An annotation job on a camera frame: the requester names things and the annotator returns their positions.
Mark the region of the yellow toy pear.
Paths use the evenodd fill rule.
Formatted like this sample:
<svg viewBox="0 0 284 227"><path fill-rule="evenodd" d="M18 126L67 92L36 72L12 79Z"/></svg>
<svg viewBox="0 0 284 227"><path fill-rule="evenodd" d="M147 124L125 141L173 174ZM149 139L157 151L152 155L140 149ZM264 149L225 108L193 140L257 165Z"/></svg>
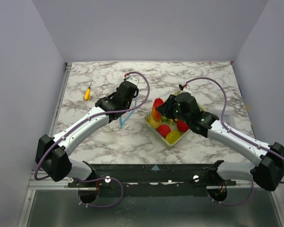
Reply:
<svg viewBox="0 0 284 227"><path fill-rule="evenodd" d="M159 122L155 121L153 119L152 115L149 116L148 123L154 129L157 129L157 128L159 128L161 126L161 121L159 121Z"/></svg>

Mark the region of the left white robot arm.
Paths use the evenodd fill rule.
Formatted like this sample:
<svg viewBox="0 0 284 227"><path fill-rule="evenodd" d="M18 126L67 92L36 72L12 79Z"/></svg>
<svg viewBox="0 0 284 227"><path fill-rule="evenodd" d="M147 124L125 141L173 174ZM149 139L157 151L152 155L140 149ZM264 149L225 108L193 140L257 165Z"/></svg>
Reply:
<svg viewBox="0 0 284 227"><path fill-rule="evenodd" d="M131 103L139 93L137 84L137 78L124 80L115 92L99 99L75 124L52 137L43 135L37 145L35 171L45 171L47 177L55 182L71 177L79 179L86 187L92 186L96 179L94 168L85 161L75 161L69 157L92 133L134 110Z"/></svg>

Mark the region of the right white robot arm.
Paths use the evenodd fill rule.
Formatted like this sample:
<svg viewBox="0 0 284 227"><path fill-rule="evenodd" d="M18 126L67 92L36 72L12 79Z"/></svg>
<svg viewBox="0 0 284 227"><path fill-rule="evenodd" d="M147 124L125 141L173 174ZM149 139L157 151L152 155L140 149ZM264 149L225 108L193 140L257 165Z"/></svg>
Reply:
<svg viewBox="0 0 284 227"><path fill-rule="evenodd" d="M284 177L284 146L280 143L270 145L229 127L216 115L201 110L188 92L170 95L154 110L169 119L183 121L192 132L220 142L248 160L242 163L221 162L208 174L211 184L220 185L230 179L245 180L274 191L281 183Z"/></svg>

